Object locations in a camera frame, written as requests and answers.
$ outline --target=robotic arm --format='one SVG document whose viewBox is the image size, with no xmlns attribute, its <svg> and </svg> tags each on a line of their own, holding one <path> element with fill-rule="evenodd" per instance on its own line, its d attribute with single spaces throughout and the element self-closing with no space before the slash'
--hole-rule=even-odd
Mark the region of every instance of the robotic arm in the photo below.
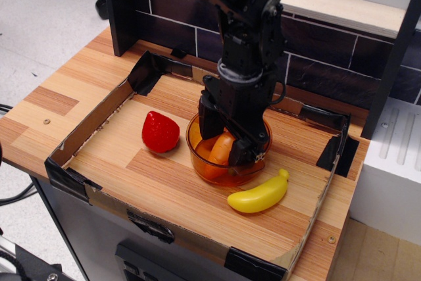
<svg viewBox="0 0 421 281">
<path fill-rule="evenodd" d="M 263 112 L 273 104 L 276 82 L 284 84 L 275 65 L 285 45 L 283 7 L 280 0 L 207 1 L 218 9 L 224 51 L 218 62 L 219 79 L 203 78 L 201 135 L 207 140 L 227 128 L 236 139 L 229 164 L 246 165 L 263 158 L 269 142 Z"/>
</svg>

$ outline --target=yellow banana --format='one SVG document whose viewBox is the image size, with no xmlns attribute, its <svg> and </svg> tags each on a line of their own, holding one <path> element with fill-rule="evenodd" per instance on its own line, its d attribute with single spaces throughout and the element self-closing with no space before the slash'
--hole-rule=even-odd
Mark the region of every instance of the yellow banana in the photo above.
<svg viewBox="0 0 421 281">
<path fill-rule="evenodd" d="M 228 196 L 228 204 L 243 213 L 255 213 L 268 209 L 284 197 L 288 188 L 289 172 L 280 169 L 277 176 L 261 185 Z"/>
</svg>

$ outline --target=toy strawberry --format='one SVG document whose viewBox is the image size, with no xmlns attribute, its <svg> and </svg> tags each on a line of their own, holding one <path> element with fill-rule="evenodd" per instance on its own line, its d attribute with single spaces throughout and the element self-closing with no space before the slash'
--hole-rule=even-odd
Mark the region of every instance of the toy strawberry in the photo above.
<svg viewBox="0 0 421 281">
<path fill-rule="evenodd" d="M 142 140 L 151 151 L 170 151 L 177 145 L 179 138 L 180 127 L 173 120 L 155 111 L 146 115 Z"/>
</svg>

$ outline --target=transparent orange bowl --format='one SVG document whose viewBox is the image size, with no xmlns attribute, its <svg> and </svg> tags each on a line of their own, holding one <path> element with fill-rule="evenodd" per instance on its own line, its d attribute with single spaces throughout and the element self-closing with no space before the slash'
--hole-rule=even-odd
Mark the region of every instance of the transparent orange bowl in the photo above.
<svg viewBox="0 0 421 281">
<path fill-rule="evenodd" d="M 266 154 L 272 144 L 272 130 L 269 124 L 264 121 L 269 141 L 266 144 Z M 251 181 L 264 168 L 264 159 L 244 166 L 224 166 L 212 163 L 207 160 L 216 142 L 215 138 L 203 140 L 199 129 L 199 115 L 195 115 L 187 127 L 186 140 L 190 149 L 191 162 L 196 173 L 207 182 L 220 186 L 240 186 Z"/>
</svg>

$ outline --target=dark tile wall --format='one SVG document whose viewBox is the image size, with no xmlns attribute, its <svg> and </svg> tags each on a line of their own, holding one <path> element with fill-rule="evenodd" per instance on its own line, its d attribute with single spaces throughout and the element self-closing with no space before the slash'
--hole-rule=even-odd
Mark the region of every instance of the dark tile wall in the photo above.
<svg viewBox="0 0 421 281">
<path fill-rule="evenodd" d="M 220 58 L 217 12 L 210 3 L 136 0 L 136 11 L 139 38 L 214 62 Z M 278 65 L 288 85 L 370 108 L 393 39 L 291 13 L 283 14 L 282 30 L 287 48 Z M 419 72 L 410 73 L 412 79 L 402 79 L 401 85 L 418 78 Z M 414 95 L 416 88 L 406 98 L 418 102 Z"/>
<path fill-rule="evenodd" d="M 421 105 L 421 31 L 416 30 L 403 57 L 390 97 Z"/>
</svg>

